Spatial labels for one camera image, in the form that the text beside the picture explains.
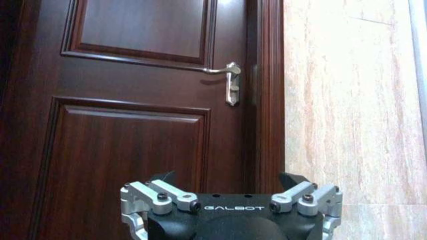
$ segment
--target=dark brown door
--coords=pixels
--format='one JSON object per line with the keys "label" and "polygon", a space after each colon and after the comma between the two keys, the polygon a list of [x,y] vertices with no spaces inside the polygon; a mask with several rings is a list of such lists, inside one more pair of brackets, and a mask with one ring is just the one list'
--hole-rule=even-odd
{"label": "dark brown door", "polygon": [[[1,235],[128,239],[125,182],[176,171],[194,192],[242,181],[244,0],[27,0],[1,112]],[[241,73],[240,92],[245,87]]]}

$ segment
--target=door lock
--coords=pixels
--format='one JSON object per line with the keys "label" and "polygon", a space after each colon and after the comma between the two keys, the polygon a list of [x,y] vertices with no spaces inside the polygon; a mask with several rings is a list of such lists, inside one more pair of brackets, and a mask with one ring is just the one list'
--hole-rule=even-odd
{"label": "door lock", "polygon": [[226,76],[226,85],[225,85],[225,102],[233,106],[238,102],[238,93],[240,93],[240,73],[241,69],[234,62],[226,64],[226,67],[222,69],[208,69],[204,68],[202,71],[206,74],[222,74]]}

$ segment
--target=door molding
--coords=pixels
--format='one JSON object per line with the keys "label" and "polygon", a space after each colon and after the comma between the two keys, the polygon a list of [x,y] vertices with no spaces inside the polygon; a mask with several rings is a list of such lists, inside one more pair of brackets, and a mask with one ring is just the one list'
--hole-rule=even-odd
{"label": "door molding", "polygon": [[284,171],[284,18],[282,1],[246,3],[245,185],[254,193],[282,191]]}

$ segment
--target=marble tile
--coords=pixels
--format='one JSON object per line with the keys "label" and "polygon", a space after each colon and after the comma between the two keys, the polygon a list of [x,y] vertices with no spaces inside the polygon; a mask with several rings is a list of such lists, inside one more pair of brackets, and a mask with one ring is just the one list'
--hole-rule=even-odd
{"label": "marble tile", "polygon": [[394,10],[398,8],[401,0],[344,0],[342,8],[350,18],[392,24]]}
{"label": "marble tile", "polygon": [[382,24],[350,2],[285,1],[285,170],[337,184],[345,204],[427,204],[408,3]]}
{"label": "marble tile", "polygon": [[427,239],[427,205],[344,205],[337,240]]}

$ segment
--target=marble wall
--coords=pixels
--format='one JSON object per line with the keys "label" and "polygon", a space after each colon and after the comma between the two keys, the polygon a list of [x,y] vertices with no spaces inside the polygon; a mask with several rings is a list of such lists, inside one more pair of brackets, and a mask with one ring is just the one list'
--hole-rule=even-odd
{"label": "marble wall", "polygon": [[284,0],[285,171],[344,193],[334,239],[427,239],[408,0]]}

